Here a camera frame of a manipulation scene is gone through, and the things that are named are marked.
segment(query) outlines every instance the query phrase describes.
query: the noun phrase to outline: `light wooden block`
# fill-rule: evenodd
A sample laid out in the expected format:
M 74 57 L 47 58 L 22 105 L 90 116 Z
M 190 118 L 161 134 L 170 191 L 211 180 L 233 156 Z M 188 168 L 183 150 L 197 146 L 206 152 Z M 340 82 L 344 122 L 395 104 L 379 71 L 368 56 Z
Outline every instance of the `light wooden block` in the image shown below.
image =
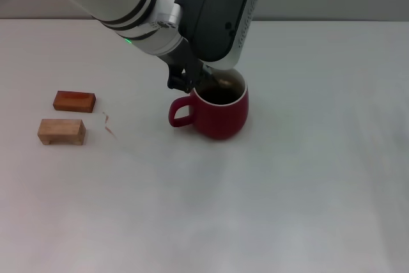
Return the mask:
M 58 91 L 53 106 L 58 111 L 92 113 L 95 102 L 94 93 Z
M 37 135 L 44 145 L 51 143 L 82 145 L 85 132 L 82 120 L 41 120 Z

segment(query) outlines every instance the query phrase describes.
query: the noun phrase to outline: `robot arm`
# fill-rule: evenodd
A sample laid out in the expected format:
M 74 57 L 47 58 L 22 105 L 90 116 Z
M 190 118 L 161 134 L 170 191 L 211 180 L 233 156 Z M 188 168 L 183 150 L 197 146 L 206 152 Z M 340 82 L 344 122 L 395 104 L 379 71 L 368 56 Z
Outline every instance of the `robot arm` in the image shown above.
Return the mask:
M 169 67 L 168 87 L 190 92 L 203 65 L 233 68 L 257 0 L 71 0 Z

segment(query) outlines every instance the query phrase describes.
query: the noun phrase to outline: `reddish-brown wooden block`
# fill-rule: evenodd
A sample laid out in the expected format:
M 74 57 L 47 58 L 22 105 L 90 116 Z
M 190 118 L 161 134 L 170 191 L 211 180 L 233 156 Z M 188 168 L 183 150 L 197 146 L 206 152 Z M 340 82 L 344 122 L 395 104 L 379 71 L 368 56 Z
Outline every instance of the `reddish-brown wooden block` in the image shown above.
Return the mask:
M 95 101 L 94 93 L 58 91 L 53 106 L 58 111 L 92 113 Z
M 37 136 L 44 145 L 51 143 L 82 145 L 85 132 L 82 120 L 42 120 Z

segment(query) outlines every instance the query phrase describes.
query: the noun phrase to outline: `coffee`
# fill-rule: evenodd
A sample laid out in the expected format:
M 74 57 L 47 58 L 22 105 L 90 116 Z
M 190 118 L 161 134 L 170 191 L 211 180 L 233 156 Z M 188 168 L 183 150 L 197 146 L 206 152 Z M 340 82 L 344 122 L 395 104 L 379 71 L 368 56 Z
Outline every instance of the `coffee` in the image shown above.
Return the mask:
M 228 105 L 238 100 L 241 94 L 232 88 L 213 86 L 200 91 L 199 96 L 211 104 Z

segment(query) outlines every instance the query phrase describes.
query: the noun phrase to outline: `red mug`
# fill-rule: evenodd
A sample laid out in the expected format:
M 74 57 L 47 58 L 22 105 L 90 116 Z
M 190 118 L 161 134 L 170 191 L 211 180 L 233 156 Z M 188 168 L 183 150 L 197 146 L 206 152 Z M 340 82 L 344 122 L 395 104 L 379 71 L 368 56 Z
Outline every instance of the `red mug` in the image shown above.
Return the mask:
M 236 85 L 236 99 L 229 102 L 226 97 L 221 97 L 223 104 L 214 104 L 206 100 L 212 89 L 207 85 L 194 89 L 190 96 L 176 99 L 169 110 L 169 122 L 173 127 L 182 127 L 193 124 L 195 129 L 203 135 L 216 140 L 224 140 L 233 137 L 244 126 L 249 113 L 249 91 L 244 78 L 234 70 L 229 77 L 234 76 Z M 189 106 L 189 115 L 183 118 L 174 118 L 176 112 L 185 106 Z

